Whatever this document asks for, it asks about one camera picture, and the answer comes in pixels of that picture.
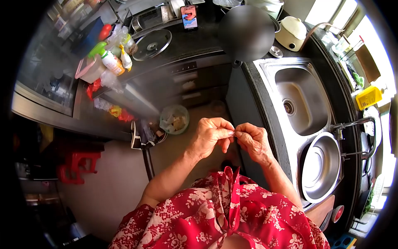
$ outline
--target hand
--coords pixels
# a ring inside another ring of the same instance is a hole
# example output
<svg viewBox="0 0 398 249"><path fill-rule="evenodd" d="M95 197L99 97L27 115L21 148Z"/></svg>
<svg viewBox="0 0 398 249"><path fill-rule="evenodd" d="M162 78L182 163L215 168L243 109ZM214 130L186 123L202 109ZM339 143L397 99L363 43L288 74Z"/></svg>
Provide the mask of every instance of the hand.
<svg viewBox="0 0 398 249"><path fill-rule="evenodd" d="M234 130L234 126L223 118L202 118L187 150L199 160L208 157L216 144L226 153L234 142Z"/></svg>
<svg viewBox="0 0 398 249"><path fill-rule="evenodd" d="M253 161L266 164L275 159L264 128L250 123L240 124L236 127L235 137L238 138L240 147L249 153Z"/></svg>

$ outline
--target yellow plastic bag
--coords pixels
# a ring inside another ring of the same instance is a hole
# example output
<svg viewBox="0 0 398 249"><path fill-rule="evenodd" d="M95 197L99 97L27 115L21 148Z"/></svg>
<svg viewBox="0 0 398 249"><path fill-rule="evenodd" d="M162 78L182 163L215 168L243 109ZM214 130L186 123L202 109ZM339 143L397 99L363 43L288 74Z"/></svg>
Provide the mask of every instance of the yellow plastic bag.
<svg viewBox="0 0 398 249"><path fill-rule="evenodd" d="M123 45L119 45L119 47L122 49L120 59L122 60L123 67L127 69L128 72L130 72L133 62L131 61L130 56L124 51Z"/></svg>
<svg viewBox="0 0 398 249"><path fill-rule="evenodd" d="M114 115L115 117L119 117L120 114L122 113L122 108L120 108L120 106L112 106L109 109L109 113Z"/></svg>

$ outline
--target green vegetable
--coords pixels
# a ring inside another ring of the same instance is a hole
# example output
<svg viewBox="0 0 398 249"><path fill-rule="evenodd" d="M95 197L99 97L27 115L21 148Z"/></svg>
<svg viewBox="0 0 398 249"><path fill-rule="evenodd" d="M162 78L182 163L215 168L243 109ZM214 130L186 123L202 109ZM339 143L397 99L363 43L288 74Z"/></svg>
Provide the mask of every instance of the green vegetable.
<svg viewBox="0 0 398 249"><path fill-rule="evenodd" d="M357 73L352 73L352 74L354 76L355 83L357 83L358 86L363 87L365 78L363 78L362 76L359 76Z"/></svg>
<svg viewBox="0 0 398 249"><path fill-rule="evenodd" d="M369 212L369 210L371 209L371 203L372 203L372 200L373 200L373 196L374 196L374 195L375 195L375 194L373 193L373 190L371 190L371 193L370 193L368 199L366 200L365 207L364 207L364 209L363 209L363 211L362 211L361 218L362 218L367 212Z"/></svg>

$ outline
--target pipe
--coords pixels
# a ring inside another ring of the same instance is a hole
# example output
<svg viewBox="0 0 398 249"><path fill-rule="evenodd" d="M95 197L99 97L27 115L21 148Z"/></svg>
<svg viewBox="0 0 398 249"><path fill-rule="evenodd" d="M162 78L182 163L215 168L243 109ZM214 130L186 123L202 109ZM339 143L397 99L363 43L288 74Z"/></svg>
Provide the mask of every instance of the pipe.
<svg viewBox="0 0 398 249"><path fill-rule="evenodd" d="M316 25L308 32L308 34L307 34L307 36L305 37L305 40L304 40L304 42L302 43L301 48L300 48L299 51L301 51L302 48L304 48L305 43L308 41L308 39L310 38L310 36L312 35L312 33L315 31L315 29L317 29L317 28L318 28L319 26L321 26L321 25L328 25L328 26L330 26L330 27L334 27L335 29L338 29L340 32L343 32L343 31L344 31L343 29L339 29L338 27L333 26L333 25L331 25L331 24L328 23L328 22L321 22L320 24L316 24Z"/></svg>

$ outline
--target finger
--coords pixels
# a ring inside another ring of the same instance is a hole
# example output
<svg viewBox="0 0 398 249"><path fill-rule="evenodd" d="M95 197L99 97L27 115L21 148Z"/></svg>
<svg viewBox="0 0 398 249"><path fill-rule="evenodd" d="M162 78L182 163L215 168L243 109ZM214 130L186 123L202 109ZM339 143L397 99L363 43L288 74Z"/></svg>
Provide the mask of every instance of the finger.
<svg viewBox="0 0 398 249"><path fill-rule="evenodd" d="M223 139L223 138L228 138L232 137L234 135L234 131L228 130L228 129L214 129L213 130L215 139Z"/></svg>
<svg viewBox="0 0 398 249"><path fill-rule="evenodd" d="M255 125L252 125L250 123L244 123L240 124L236 127L236 131L242 131L249 133L252 137L258 135L261 133L261 129Z"/></svg>
<svg viewBox="0 0 398 249"><path fill-rule="evenodd" d="M231 131L234 131L235 128L234 126L231 124L231 122L226 121L223 118L209 118L208 121L210 123L212 123L215 127L222 127Z"/></svg>
<svg viewBox="0 0 398 249"><path fill-rule="evenodd" d="M240 140L237 141L237 143L240 145L240 147L244 150L244 151L248 151L248 148L246 147L246 145L242 144L242 142Z"/></svg>
<svg viewBox="0 0 398 249"><path fill-rule="evenodd" d="M229 141L229 139L223 139L223 140L224 140L224 143L222 145L222 151L224 153L226 153L227 150L228 150L229 145L231 144L231 141Z"/></svg>
<svg viewBox="0 0 398 249"><path fill-rule="evenodd" d="M253 146L253 138L252 138L252 136L249 133L236 131L235 132L235 136L246 147L252 147Z"/></svg>

